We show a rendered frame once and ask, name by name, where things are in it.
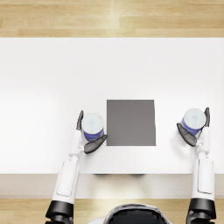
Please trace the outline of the dark grey square mat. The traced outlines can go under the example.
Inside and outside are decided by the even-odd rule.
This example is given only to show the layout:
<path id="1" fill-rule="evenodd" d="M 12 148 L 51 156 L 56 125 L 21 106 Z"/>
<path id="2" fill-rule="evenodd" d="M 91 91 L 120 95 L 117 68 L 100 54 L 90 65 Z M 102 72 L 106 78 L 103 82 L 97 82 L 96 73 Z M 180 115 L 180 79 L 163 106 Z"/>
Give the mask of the dark grey square mat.
<path id="1" fill-rule="evenodd" d="M 155 146 L 153 100 L 107 100 L 107 146 Z"/>

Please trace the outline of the dark round robot body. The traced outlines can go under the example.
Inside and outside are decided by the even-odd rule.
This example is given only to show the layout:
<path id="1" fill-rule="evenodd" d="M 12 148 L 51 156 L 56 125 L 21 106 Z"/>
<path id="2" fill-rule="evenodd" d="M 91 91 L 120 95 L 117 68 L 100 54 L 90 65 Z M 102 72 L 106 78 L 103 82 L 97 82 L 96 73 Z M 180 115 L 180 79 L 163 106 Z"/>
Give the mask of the dark round robot body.
<path id="1" fill-rule="evenodd" d="M 115 207 L 105 217 L 88 224 L 172 224 L 155 206 L 130 203 Z"/>

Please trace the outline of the blue can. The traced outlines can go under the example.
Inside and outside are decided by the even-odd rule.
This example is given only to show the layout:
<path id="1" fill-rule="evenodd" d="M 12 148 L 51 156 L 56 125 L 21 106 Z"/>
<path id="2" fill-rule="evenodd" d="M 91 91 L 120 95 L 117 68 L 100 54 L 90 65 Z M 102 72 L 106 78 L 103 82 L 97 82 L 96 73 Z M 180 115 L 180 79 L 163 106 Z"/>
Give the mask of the blue can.
<path id="1" fill-rule="evenodd" d="M 81 127 L 85 138 L 91 142 L 104 135 L 103 120 L 96 113 L 84 115 L 81 121 Z"/>
<path id="2" fill-rule="evenodd" d="M 195 136 L 204 127 L 206 121 L 206 115 L 200 109 L 190 108 L 185 112 L 181 124 Z"/>

